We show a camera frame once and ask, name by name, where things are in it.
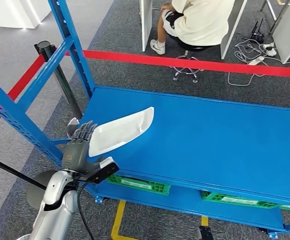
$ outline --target yellow floor marking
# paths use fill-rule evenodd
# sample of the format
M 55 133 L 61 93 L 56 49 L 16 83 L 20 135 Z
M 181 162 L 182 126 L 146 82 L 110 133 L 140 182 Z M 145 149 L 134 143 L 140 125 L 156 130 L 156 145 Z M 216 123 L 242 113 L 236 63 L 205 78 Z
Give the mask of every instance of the yellow floor marking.
M 208 218 L 207 216 L 202 216 L 202 226 L 204 226 L 204 227 L 208 226 Z
M 110 233 L 110 237 L 113 240 L 137 240 L 135 238 L 119 235 L 119 227 L 121 226 L 122 219 L 123 218 L 125 204 L 126 202 L 124 200 L 120 200 L 119 203 L 118 204 L 118 208 L 115 217 L 114 224 L 113 225 L 112 232 Z

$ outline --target power strip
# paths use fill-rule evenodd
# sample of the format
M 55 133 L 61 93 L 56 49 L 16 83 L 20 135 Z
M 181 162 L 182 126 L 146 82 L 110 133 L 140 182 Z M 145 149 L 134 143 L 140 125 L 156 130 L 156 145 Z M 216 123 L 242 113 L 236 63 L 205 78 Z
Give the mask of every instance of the power strip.
M 265 58 L 263 56 L 259 56 L 257 58 L 254 59 L 253 61 L 248 62 L 248 65 L 255 66 L 260 62 L 263 62 Z

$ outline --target blue metal shelf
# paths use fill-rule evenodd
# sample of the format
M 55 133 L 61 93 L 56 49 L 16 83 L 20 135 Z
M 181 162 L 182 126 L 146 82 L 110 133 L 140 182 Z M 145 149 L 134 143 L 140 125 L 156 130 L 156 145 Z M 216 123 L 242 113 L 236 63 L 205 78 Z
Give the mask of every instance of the blue metal shelf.
M 279 207 L 272 209 L 232 205 L 203 201 L 199 190 L 171 186 L 168 196 L 141 191 L 134 188 L 102 182 L 97 187 L 99 196 L 125 200 L 160 209 L 187 214 L 208 216 L 259 228 L 284 232 L 283 220 Z
M 289 108 L 97 87 L 82 121 L 103 124 L 150 106 L 148 131 L 108 153 L 122 173 L 290 204 Z M 284 174 L 274 174 L 282 167 Z

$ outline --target black cable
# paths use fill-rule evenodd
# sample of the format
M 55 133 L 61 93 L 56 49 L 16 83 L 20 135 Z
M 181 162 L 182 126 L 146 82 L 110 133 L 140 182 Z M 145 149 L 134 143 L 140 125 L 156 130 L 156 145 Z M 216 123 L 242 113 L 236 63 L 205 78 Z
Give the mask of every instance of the black cable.
M 80 201 L 80 196 L 81 196 L 81 193 L 82 191 L 86 187 L 86 185 L 88 185 L 88 182 L 85 182 L 84 183 L 81 189 L 79 189 L 79 191 L 78 192 L 78 195 L 77 195 L 77 204 L 78 204 L 78 209 L 79 210 L 79 214 L 80 216 L 82 217 L 82 220 L 82 222 L 84 223 L 85 227 L 86 228 L 86 230 L 88 232 L 89 236 L 91 237 L 91 240 L 94 240 L 94 238 L 93 237 L 93 234 L 92 232 L 90 230 L 90 228 L 88 226 L 88 222 L 86 222 L 85 218 L 84 217 L 83 213 L 82 212 L 82 208 L 81 208 L 81 201 Z
M 4 164 L 2 162 L 0 162 L 0 168 L 3 169 L 3 170 L 5 170 L 5 171 L 7 171 L 8 173 L 11 173 L 11 174 L 13 174 L 14 176 L 21 178 L 23 180 L 25 180 L 25 181 L 27 181 L 28 183 L 30 183 L 30 184 L 35 185 L 36 187 L 41 188 L 42 190 L 46 190 L 45 186 L 44 186 L 44 185 L 42 185 L 42 184 L 41 184 L 41 183 L 39 183 L 38 181 L 36 181 L 36 180 L 34 180 L 33 178 L 28 177 L 27 175 L 24 175 L 24 174 L 23 174 L 21 172 L 17 171 L 17 170 L 15 170 L 14 168 L 11 168 L 10 166 L 5 165 L 5 164 Z

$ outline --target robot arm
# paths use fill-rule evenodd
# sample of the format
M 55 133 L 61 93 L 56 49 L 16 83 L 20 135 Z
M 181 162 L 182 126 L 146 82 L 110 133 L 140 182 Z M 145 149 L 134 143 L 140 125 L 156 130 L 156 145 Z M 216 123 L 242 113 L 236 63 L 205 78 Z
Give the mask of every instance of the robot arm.
M 20 240 L 64 240 L 78 210 L 78 181 L 99 184 L 116 172 L 112 157 L 88 162 L 89 141 L 96 125 L 85 123 L 77 129 L 64 149 L 63 170 L 54 173 L 47 185 L 30 235 Z

